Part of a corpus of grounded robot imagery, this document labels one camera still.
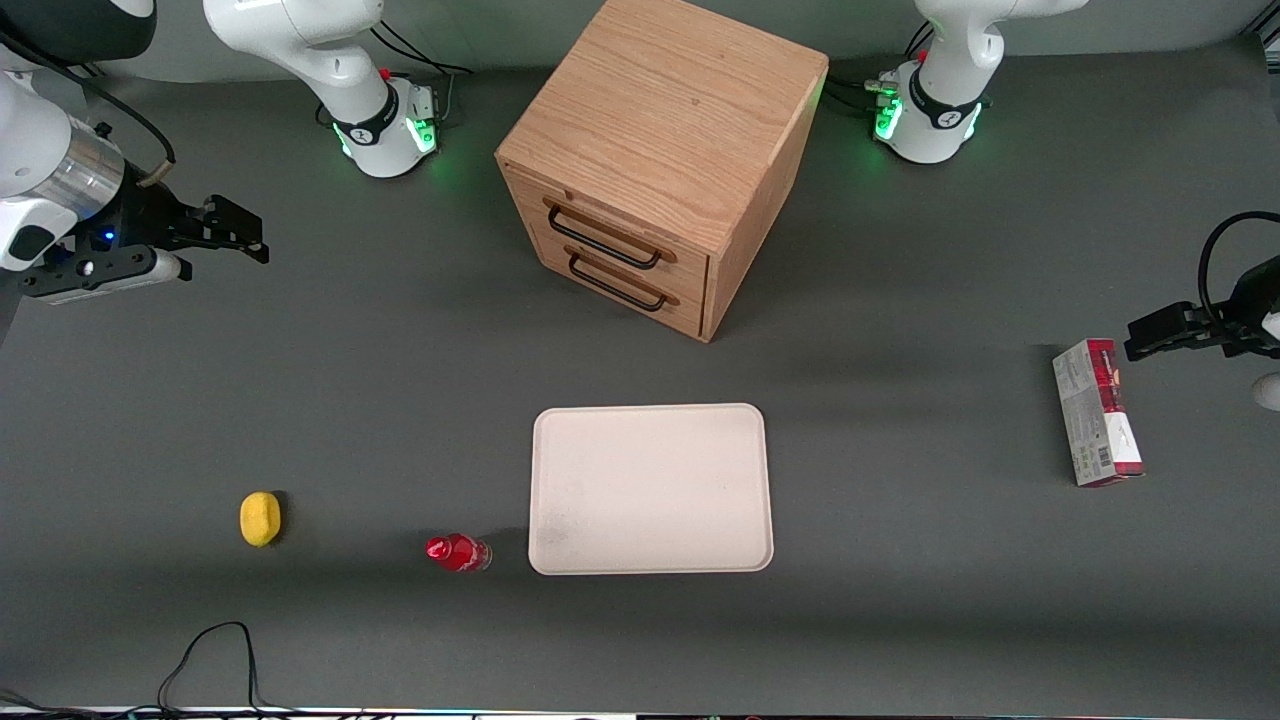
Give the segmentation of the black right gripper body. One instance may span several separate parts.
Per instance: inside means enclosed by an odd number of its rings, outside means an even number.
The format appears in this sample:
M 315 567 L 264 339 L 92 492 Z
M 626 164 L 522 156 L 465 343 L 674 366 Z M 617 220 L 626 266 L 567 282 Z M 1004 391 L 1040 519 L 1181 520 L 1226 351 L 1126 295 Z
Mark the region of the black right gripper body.
M 210 249 L 195 211 L 160 184 L 128 184 L 105 208 L 73 225 L 60 241 L 60 261 L 109 263 L 122 255 L 128 263 L 155 249 Z

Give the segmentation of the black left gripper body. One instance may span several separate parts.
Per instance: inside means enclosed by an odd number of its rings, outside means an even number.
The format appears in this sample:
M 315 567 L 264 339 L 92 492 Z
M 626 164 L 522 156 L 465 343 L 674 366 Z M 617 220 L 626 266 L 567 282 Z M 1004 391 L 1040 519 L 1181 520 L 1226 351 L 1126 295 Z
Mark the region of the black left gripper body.
M 1224 302 L 1224 324 L 1235 337 L 1224 345 L 1224 356 L 1277 357 L 1277 314 L 1279 256 L 1274 256 L 1245 272 Z

